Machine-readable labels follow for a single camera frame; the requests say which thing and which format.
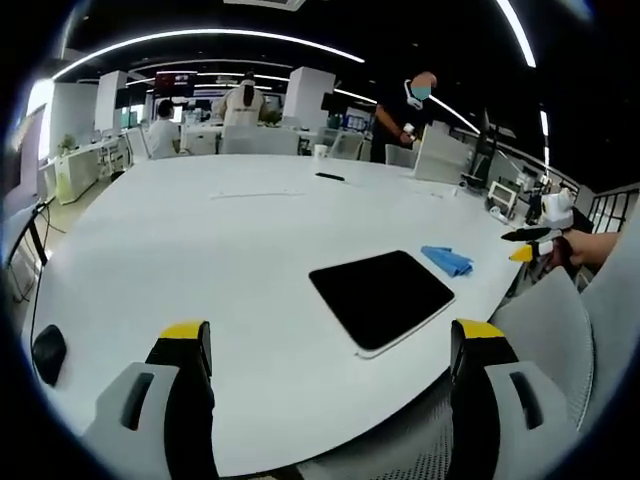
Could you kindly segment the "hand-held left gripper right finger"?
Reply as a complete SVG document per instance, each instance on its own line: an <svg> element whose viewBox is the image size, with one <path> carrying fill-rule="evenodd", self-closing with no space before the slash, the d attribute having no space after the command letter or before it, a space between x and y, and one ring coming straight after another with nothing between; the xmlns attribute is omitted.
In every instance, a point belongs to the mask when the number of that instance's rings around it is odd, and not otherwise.
<svg viewBox="0 0 640 480"><path fill-rule="evenodd" d="M451 479L545 479L577 438L566 397L487 322L451 324Z"/></svg>

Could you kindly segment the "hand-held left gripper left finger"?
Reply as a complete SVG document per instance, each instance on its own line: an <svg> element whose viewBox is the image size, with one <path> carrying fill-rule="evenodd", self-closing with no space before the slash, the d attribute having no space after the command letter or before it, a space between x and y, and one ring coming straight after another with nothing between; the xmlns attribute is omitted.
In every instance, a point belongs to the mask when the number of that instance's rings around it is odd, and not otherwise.
<svg viewBox="0 0 640 480"><path fill-rule="evenodd" d="M217 479L210 324L174 324L99 395L82 440L117 479Z"/></svg>

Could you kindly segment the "person's right hand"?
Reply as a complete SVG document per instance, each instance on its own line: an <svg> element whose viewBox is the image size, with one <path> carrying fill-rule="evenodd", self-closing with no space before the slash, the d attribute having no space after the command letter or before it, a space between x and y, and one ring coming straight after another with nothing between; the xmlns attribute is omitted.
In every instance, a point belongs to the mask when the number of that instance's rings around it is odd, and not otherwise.
<svg viewBox="0 0 640 480"><path fill-rule="evenodd" d="M562 267L570 277L575 277L580 270L583 258L576 253L565 236L552 240L552 251L547 260L547 271Z"/></svg>

